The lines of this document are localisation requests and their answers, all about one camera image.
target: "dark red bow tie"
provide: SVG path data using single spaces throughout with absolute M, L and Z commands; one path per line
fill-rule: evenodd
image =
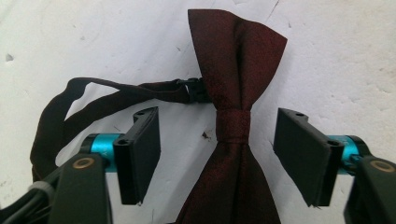
M 189 21 L 204 83 L 218 110 L 218 145 L 177 223 L 279 223 L 248 136 L 250 109 L 273 78 L 287 40 L 262 24 L 223 10 L 189 10 Z M 71 104 L 91 82 L 119 91 L 64 120 Z M 34 180 L 56 169 L 57 153 L 95 120 L 154 98 L 183 104 L 191 100 L 177 80 L 132 86 L 96 78 L 72 79 L 40 118 L 31 155 Z

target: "fabric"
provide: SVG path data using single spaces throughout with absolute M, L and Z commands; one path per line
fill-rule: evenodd
M 273 78 L 287 40 L 262 24 L 222 10 L 189 10 L 189 22 L 203 81 L 218 110 L 218 145 L 176 223 L 280 223 L 248 136 L 250 109 Z M 65 120 L 89 83 L 119 91 Z M 70 80 L 41 115 L 31 153 L 34 181 L 54 171 L 59 151 L 94 121 L 150 99 L 188 104 L 191 96 L 178 80 L 139 86 L 87 77 Z
M 192 42 L 217 112 L 218 145 L 176 223 L 280 223 L 248 145 L 250 109 L 279 65 L 287 39 L 222 10 L 189 10 Z

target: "white surface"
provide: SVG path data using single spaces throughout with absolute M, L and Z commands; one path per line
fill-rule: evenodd
M 276 111 L 303 112 L 324 133 L 355 134 L 376 156 L 396 161 L 395 1 L 1 1 L 1 207 L 31 184 L 40 113 L 70 78 L 140 84 L 200 76 L 188 8 L 227 9 L 289 40 L 253 106 L 250 145 L 283 223 L 344 223 L 351 177 L 338 177 L 331 207 L 307 208 L 271 148 Z M 71 112 L 113 90 L 90 85 L 86 92 Z M 131 115 L 153 105 L 160 107 L 163 154 L 140 207 L 119 206 L 117 180 L 108 177 L 116 223 L 175 221 L 216 144 L 214 107 L 150 101 L 128 108 L 95 122 L 59 158 L 67 160 L 89 133 L 127 131 Z

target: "bow tie knot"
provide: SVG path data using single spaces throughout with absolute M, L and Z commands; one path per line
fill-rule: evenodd
M 250 132 L 250 111 L 228 109 L 218 110 L 216 136 L 218 142 L 248 144 Z

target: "black cable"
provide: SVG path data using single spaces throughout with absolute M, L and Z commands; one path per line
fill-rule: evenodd
M 15 203 L 12 205 L 0 210 L 0 223 L 3 223 L 7 218 L 12 216 L 12 214 L 16 213 L 20 210 L 26 203 L 28 203 L 36 194 L 38 193 L 38 189 L 29 190 L 22 197 L 20 197 Z
M 16 213 L 11 215 L 4 224 L 17 224 L 24 223 L 24 220 L 30 215 L 34 214 L 38 209 L 48 204 L 47 195 L 45 192 L 39 190 L 35 196 L 26 203 L 21 209 Z

